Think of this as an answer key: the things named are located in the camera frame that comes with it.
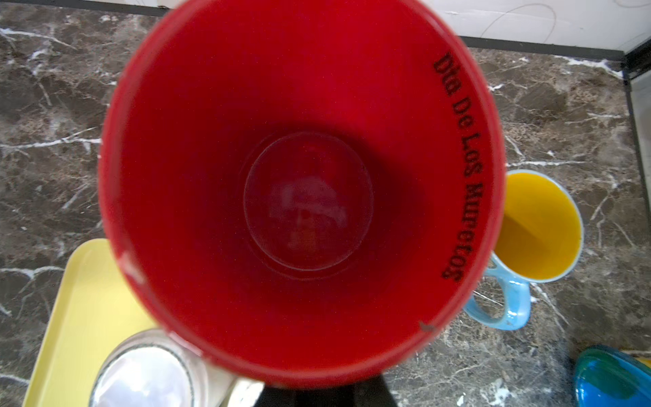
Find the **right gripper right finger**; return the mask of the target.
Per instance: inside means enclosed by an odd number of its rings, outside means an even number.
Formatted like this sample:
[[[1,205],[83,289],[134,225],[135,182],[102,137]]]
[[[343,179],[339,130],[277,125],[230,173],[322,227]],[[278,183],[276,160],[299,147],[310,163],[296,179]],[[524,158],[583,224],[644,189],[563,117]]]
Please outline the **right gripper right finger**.
[[[353,386],[354,407],[397,407],[383,375],[356,383]]]

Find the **blue butterfly mug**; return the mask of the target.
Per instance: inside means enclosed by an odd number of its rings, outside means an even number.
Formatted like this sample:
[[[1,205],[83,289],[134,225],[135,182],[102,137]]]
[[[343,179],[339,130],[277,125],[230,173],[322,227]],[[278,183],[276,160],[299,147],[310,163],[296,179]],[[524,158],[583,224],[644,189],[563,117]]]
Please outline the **blue butterfly mug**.
[[[491,316],[470,297],[464,311],[481,324],[514,331],[527,325],[533,283],[552,283],[576,267],[584,244],[580,211],[557,181],[529,170],[506,176],[505,214],[491,264],[504,297],[504,312]]]

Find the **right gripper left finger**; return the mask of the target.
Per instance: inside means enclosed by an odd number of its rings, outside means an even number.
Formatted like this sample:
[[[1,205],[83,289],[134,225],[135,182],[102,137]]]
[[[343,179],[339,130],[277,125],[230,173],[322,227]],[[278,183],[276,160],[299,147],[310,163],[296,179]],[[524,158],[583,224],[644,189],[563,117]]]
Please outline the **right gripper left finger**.
[[[314,391],[264,387],[254,407],[311,406],[314,396]]]

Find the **black mug red inside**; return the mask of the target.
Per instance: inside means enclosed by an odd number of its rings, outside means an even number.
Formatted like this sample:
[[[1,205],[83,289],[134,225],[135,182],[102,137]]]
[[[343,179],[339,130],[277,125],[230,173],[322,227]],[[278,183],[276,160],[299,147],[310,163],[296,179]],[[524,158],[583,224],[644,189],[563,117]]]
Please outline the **black mug red inside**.
[[[466,304],[505,146],[459,37],[418,1],[187,1],[103,126],[103,227],[132,290],[217,366],[364,380]]]

